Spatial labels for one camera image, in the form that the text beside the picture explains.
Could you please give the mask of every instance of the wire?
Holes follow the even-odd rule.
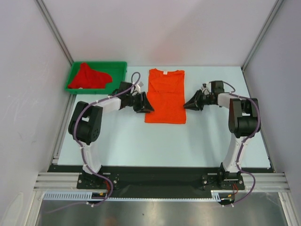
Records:
[[[232,86],[230,83],[227,83],[227,82],[225,82],[225,81],[222,81],[222,82],[225,83],[225,84],[227,84],[228,86],[230,86],[230,87],[233,89],[233,91],[231,91],[230,93],[236,92],[236,89],[235,89],[234,86]]]
[[[232,93],[234,93],[234,92],[236,92],[236,89],[234,88],[234,86],[232,86],[230,83],[227,83],[226,81],[222,81],[224,84],[226,84],[226,85],[228,85],[228,86],[230,86],[232,89],[233,89],[233,91],[231,91],[230,93],[232,94]]]
[[[233,190],[236,190],[236,192],[234,192],[233,195],[236,195],[238,193],[238,187],[236,184],[233,184],[232,186],[233,186]]]
[[[235,88],[234,88],[232,85],[230,85],[229,83],[224,82],[224,81],[223,81],[223,83],[229,85],[230,87],[233,88],[234,91],[236,91]],[[250,176],[253,178],[253,184],[252,184],[252,187],[251,187],[250,191],[249,191],[244,197],[242,197],[241,199],[239,199],[239,200],[237,200],[236,202],[234,202],[234,203],[238,203],[238,202],[243,201],[246,197],[248,197],[248,196],[252,193],[252,191],[254,190],[254,188],[255,188],[255,184],[256,184],[255,176],[254,176],[252,173],[243,171],[243,170],[241,169],[241,167],[240,167],[240,165],[239,165],[239,159],[240,159],[242,150],[243,150],[243,148],[244,148],[244,143],[245,143],[248,139],[250,139],[251,137],[253,137],[253,136],[258,132],[259,127],[260,127],[260,123],[261,123],[261,118],[260,118],[260,112],[259,112],[258,106],[256,105],[256,103],[255,103],[251,98],[249,98],[249,97],[244,97],[244,96],[239,96],[239,95],[237,95],[237,94],[234,94],[233,92],[230,92],[229,95],[231,95],[231,96],[233,96],[233,97],[237,97],[237,98],[241,98],[241,99],[246,99],[246,100],[250,101],[251,104],[252,104],[252,105],[254,106],[254,108],[256,109],[256,112],[257,112],[257,125],[256,125],[256,128],[255,128],[255,130],[253,131],[252,134],[250,134],[249,136],[247,136],[247,137],[242,141],[241,146],[240,146],[240,149],[239,149],[239,151],[238,151],[237,158],[236,158],[236,166],[237,166],[238,170],[239,170],[241,173],[248,174],[248,175],[250,175]]]
[[[139,80],[140,80],[140,77],[141,77],[141,75],[140,75],[139,72],[134,72],[134,73],[132,74],[132,77],[131,77],[132,83],[133,83],[133,77],[134,77],[135,74],[138,74],[138,79],[137,79],[137,81],[136,81],[130,88],[128,88],[128,89],[126,89],[126,90],[124,90],[124,91],[122,91],[122,92],[120,92],[120,93],[117,93],[117,94],[115,94],[115,95],[113,95],[113,96],[106,97],[106,98],[104,98],[104,99],[101,99],[101,100],[98,100],[98,101],[94,101],[94,102],[88,104],[88,106],[86,106],[86,107],[82,110],[82,112],[79,114],[79,116],[78,116],[78,118],[77,118],[77,120],[76,120],[76,122],[75,122],[74,131],[73,131],[73,138],[74,138],[74,140],[75,140],[75,141],[79,144],[79,146],[80,146],[80,149],[81,149],[81,156],[82,156],[83,162],[84,162],[86,168],[87,168],[93,175],[95,175],[95,176],[97,176],[97,177],[102,178],[102,179],[105,180],[106,185],[107,185],[107,190],[108,190],[108,192],[109,192],[109,194],[108,194],[103,200],[101,200],[101,201],[100,201],[99,203],[97,203],[97,204],[92,204],[91,207],[101,205],[105,200],[107,200],[107,199],[111,196],[111,194],[112,194],[112,192],[113,192],[113,183],[111,182],[110,179],[108,179],[108,178],[106,178],[106,177],[104,177],[104,176],[102,176],[102,175],[97,174],[96,172],[94,172],[94,171],[88,166],[87,161],[86,161],[86,158],[85,158],[85,155],[84,155],[84,146],[83,146],[83,144],[82,144],[82,143],[77,139],[77,137],[76,137],[77,127],[78,127],[79,121],[81,120],[83,114],[86,112],[86,110],[87,110],[89,107],[91,107],[91,106],[93,106],[93,105],[95,105],[95,104],[97,104],[97,103],[100,103],[100,102],[102,102],[102,101],[109,100],[109,99],[111,99],[111,98],[113,98],[113,97],[118,97],[119,95],[122,95],[122,94],[128,92],[129,90],[131,90],[133,87],[135,87],[135,85],[138,84],[138,82],[139,82]],[[64,210],[64,209],[66,209],[66,208],[68,208],[68,207],[71,207],[71,206],[79,205],[79,204],[87,204],[87,202],[75,202],[75,203],[71,203],[71,204],[69,204],[69,205],[66,205],[66,206],[63,206],[63,207],[60,207],[60,208],[51,210],[51,211],[46,211],[45,213],[46,213],[46,214],[54,213],[54,212],[57,212],[57,211],[60,211],[60,210]]]
[[[133,77],[134,77],[135,74],[138,74],[138,79],[137,79],[137,81],[136,81],[131,87],[129,87],[128,89],[126,89],[126,90],[124,90],[124,91],[122,91],[122,92],[120,92],[120,93],[117,93],[117,94],[115,94],[115,95],[113,95],[113,96],[106,97],[106,98],[104,98],[104,99],[101,99],[101,100],[98,100],[98,101],[94,101],[94,102],[88,104],[88,105],[82,110],[82,112],[79,114],[79,116],[78,116],[78,118],[77,118],[77,120],[76,120],[76,122],[75,122],[74,131],[73,131],[73,138],[74,138],[74,140],[75,140],[75,141],[79,144],[79,146],[80,146],[80,149],[81,149],[81,156],[82,156],[82,159],[83,159],[83,162],[84,162],[86,168],[87,168],[93,175],[95,175],[95,176],[97,176],[97,177],[99,177],[99,178],[102,178],[102,179],[105,179],[106,181],[108,181],[109,184],[110,184],[110,187],[111,187],[111,190],[110,190],[109,194],[108,194],[102,201],[100,201],[100,202],[97,203],[97,204],[92,204],[92,206],[99,206],[99,205],[101,205],[105,200],[107,200],[107,199],[111,196],[111,194],[112,194],[112,192],[113,192],[113,183],[111,182],[110,179],[108,179],[108,178],[106,178],[106,177],[104,177],[104,176],[102,176],[102,175],[99,175],[99,174],[97,174],[96,172],[94,172],[94,171],[90,168],[90,166],[88,165],[88,163],[87,163],[87,161],[86,161],[86,158],[85,158],[85,155],[84,155],[84,146],[83,146],[83,144],[82,144],[82,143],[77,139],[77,137],[76,137],[77,127],[78,127],[79,121],[81,120],[81,118],[82,118],[82,116],[84,115],[84,113],[86,112],[86,110],[89,109],[89,107],[91,107],[91,106],[93,106],[93,105],[95,105],[95,104],[97,104],[97,103],[100,103],[100,102],[102,102],[102,101],[109,100],[110,98],[118,97],[118,96],[120,96],[120,95],[122,95],[122,94],[128,92],[128,91],[131,90],[133,87],[135,87],[135,86],[138,84],[138,82],[139,82],[139,80],[140,80],[140,77],[141,77],[141,75],[140,75],[139,72],[134,72],[134,73],[132,74],[131,81],[133,81]]]

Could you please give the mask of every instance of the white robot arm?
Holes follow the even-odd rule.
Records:
[[[246,99],[225,93],[223,81],[212,81],[211,91],[207,84],[196,92],[184,108],[203,110],[204,105],[218,105],[229,109],[229,130],[232,133],[230,145],[218,172],[219,181],[237,181],[240,178],[241,162],[248,143],[252,140],[258,126],[256,107]],[[251,101],[258,107],[256,98]]]
[[[86,164],[83,166],[83,170],[86,173],[92,174],[87,166],[89,166],[93,172],[98,172],[102,166],[97,147],[92,147],[92,145],[94,145],[92,142],[96,141],[100,134],[103,114],[123,109],[126,106],[132,106],[133,110],[137,113],[149,113],[154,111],[153,107],[146,98],[145,92],[141,92],[142,85],[143,84],[140,82],[131,89],[133,86],[132,83],[121,82],[119,89],[115,90],[113,95],[121,92],[123,92],[123,94],[90,106],[79,120],[76,130],[76,138],[81,141],[83,145],[80,148],[82,150],[83,159],[86,161]],[[83,109],[85,109],[87,106],[88,103],[79,101],[75,107],[68,127],[68,132],[73,137],[76,121],[78,120],[78,117]]]

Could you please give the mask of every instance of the green plastic bin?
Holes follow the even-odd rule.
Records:
[[[73,78],[79,72],[80,64],[86,62],[91,69],[108,73],[113,82],[107,83],[104,89],[69,89],[68,85],[72,82]],[[113,62],[113,61],[77,61],[74,62],[66,82],[65,90],[72,94],[111,94],[115,89],[119,88],[122,81],[125,80],[127,73],[126,62]]]

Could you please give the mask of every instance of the table surface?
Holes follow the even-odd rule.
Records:
[[[185,101],[188,101],[207,81],[224,80],[236,88],[236,93],[249,96],[240,67],[200,66],[130,66],[126,81],[132,73],[141,73],[148,90],[149,70],[185,71]],[[93,102],[106,95],[77,95],[78,101]],[[230,144],[229,111],[218,106],[205,106],[204,110],[187,110],[186,124],[149,124],[145,115],[131,107],[104,114],[101,133],[95,142],[102,165],[154,166],[154,167],[219,167]],[[66,132],[59,165],[82,165],[79,146]],[[242,167],[269,168],[269,160],[261,133],[252,139],[242,161]]]

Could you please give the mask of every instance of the gray floor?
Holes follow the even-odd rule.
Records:
[[[232,207],[216,202],[105,202],[91,208],[44,201],[37,226],[286,226],[277,193],[254,193]]]

